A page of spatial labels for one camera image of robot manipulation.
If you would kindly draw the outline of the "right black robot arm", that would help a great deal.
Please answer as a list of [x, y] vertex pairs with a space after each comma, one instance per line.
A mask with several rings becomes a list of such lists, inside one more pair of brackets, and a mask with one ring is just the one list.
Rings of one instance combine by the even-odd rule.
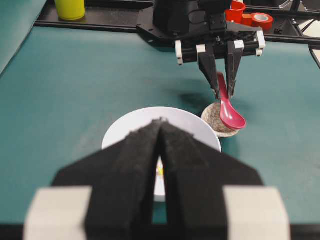
[[263, 29], [227, 20], [230, 0], [156, 0], [141, 10], [136, 27], [174, 43], [177, 63], [197, 62], [215, 97], [220, 99], [217, 59], [224, 59], [228, 97], [234, 96], [242, 57], [261, 56]]

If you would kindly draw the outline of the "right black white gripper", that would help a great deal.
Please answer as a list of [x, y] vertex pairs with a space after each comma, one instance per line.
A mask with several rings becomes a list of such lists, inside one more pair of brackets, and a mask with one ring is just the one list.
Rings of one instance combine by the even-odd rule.
[[242, 56], [261, 56], [266, 47], [262, 28], [226, 20], [228, 4], [154, 4], [152, 23], [176, 39], [179, 65], [197, 62], [216, 99], [220, 99], [216, 59], [223, 59], [228, 96], [234, 95]]

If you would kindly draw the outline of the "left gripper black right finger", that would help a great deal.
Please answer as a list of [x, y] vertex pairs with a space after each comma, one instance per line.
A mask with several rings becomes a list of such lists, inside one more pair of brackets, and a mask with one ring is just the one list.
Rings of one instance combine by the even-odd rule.
[[258, 171], [168, 122], [159, 138], [168, 226], [181, 240], [226, 240], [223, 186], [263, 186]]

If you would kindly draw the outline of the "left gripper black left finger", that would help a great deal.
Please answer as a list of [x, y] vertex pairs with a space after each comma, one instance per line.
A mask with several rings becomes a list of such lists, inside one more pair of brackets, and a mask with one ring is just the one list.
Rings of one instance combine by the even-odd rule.
[[89, 240], [131, 240], [152, 224], [160, 121], [61, 168], [53, 187], [90, 186], [84, 229]]

